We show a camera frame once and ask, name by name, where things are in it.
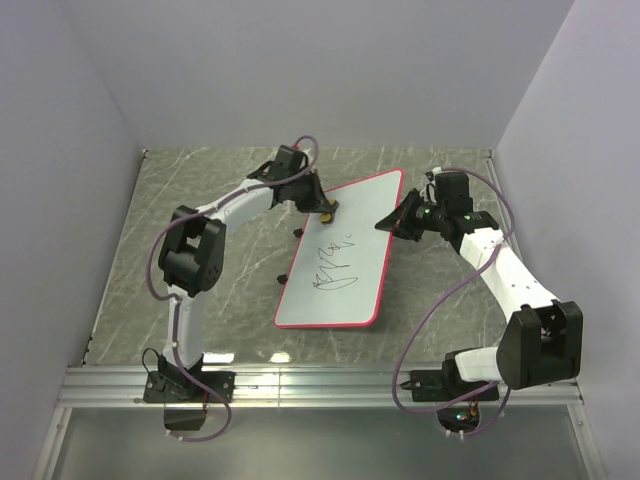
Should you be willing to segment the yellow whiteboard eraser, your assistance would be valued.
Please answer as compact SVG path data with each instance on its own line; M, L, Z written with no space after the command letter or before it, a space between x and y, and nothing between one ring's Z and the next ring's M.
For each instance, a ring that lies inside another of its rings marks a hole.
M327 212L323 212L319 217L319 220L323 225L331 224L334 221L336 211L339 207L339 202L335 199L331 199L329 204L330 209Z

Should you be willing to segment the red framed whiteboard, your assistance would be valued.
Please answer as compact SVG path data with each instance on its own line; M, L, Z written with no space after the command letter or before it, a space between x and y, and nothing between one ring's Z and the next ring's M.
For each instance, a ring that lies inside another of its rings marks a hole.
M399 204L400 168L327 192L338 203L333 222L308 216L274 324L281 329L363 328L378 316L392 236L375 228Z

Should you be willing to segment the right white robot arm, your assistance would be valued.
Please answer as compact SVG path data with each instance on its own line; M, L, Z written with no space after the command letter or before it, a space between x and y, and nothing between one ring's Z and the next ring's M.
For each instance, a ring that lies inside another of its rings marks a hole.
M520 390L578 376L583 313L544 288L508 246L506 235L486 211L474 212L469 198L439 204L411 190L378 230L419 241L437 232L476 271L498 302L506 328L495 347L451 352L441 376L444 393L466 398L477 382L502 382Z

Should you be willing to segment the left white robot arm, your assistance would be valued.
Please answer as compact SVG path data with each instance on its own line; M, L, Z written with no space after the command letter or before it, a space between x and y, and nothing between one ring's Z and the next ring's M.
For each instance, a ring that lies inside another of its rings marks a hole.
M263 165L234 190L207 205L178 207L167 230L155 241L158 268L167 286L159 293L148 281L154 298L168 301L168 337L158 358L158 372L166 388L180 402L196 399L202 390L206 293L221 277L227 236L274 206L290 201L301 213L319 214L331 221L338 203L326 197L318 174L304 168L270 173Z

